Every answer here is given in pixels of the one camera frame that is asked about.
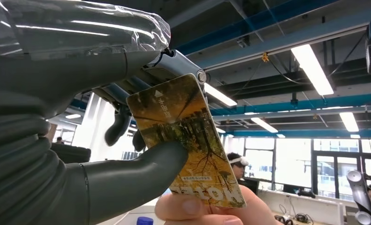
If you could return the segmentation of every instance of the bottle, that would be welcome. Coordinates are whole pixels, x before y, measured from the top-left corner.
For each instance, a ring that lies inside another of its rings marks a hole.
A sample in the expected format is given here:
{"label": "bottle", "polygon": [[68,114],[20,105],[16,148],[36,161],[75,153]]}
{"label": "bottle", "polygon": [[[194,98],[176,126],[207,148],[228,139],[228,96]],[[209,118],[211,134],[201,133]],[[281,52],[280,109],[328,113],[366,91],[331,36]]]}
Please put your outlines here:
{"label": "bottle", "polygon": [[149,217],[139,217],[137,225],[153,225],[153,219]]}

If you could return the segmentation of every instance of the robotic hand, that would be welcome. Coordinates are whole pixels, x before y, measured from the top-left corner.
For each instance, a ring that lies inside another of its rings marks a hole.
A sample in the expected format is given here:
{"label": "robotic hand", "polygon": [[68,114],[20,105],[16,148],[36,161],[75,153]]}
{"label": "robotic hand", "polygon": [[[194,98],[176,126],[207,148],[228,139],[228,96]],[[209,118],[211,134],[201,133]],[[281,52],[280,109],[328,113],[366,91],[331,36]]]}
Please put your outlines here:
{"label": "robotic hand", "polygon": [[350,184],[354,201],[359,208],[359,211],[355,214],[356,220],[361,225],[371,225],[371,200],[366,185],[366,181],[371,180],[371,176],[353,170],[348,172],[347,180]]}
{"label": "robotic hand", "polygon": [[[64,164],[43,136],[46,119],[85,90],[116,108],[106,133],[112,145],[129,125],[129,93],[187,73],[203,85],[203,70],[168,50],[169,40],[155,14],[77,0],[0,0],[0,225],[98,224],[168,188],[188,158],[178,143],[132,161]],[[145,146],[139,133],[134,143]]]}

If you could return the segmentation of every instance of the white headset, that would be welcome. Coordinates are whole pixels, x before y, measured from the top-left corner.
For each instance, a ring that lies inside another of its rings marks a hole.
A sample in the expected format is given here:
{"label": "white headset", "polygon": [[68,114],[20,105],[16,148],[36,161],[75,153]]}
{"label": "white headset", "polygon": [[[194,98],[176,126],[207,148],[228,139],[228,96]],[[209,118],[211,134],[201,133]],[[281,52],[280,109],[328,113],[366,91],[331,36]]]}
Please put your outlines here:
{"label": "white headset", "polygon": [[249,165],[249,162],[247,161],[246,157],[240,157],[240,158],[236,158],[236,159],[233,159],[233,160],[230,160],[229,163],[232,164],[232,163],[237,163],[237,162],[241,162],[241,164],[243,166],[247,166]]}

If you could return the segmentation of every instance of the finger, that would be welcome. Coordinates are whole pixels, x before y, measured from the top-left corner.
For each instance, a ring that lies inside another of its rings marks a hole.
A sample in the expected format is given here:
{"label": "finger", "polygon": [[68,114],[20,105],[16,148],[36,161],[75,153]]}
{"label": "finger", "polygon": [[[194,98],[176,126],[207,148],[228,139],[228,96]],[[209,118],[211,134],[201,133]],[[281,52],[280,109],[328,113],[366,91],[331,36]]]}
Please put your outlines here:
{"label": "finger", "polygon": [[259,199],[250,189],[239,185],[242,195],[247,203],[245,208],[241,209],[225,209],[229,215],[234,215],[242,220],[244,225],[275,225],[276,220],[270,208]]}
{"label": "finger", "polygon": [[193,195],[164,195],[155,206],[155,214],[162,220],[199,218],[207,211],[202,201]]}
{"label": "finger", "polygon": [[165,225],[243,225],[242,221],[231,215],[205,215],[198,219],[167,221]]}

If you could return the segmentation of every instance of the clear plastic bag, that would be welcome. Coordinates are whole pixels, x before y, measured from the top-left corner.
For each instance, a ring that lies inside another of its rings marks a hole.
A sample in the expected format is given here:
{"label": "clear plastic bag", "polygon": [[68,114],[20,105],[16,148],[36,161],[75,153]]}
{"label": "clear plastic bag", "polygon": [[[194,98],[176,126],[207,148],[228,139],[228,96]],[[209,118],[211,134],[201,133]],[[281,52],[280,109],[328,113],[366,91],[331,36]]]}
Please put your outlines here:
{"label": "clear plastic bag", "polygon": [[0,56],[161,51],[169,42],[170,27],[157,14],[80,0],[0,0]]}

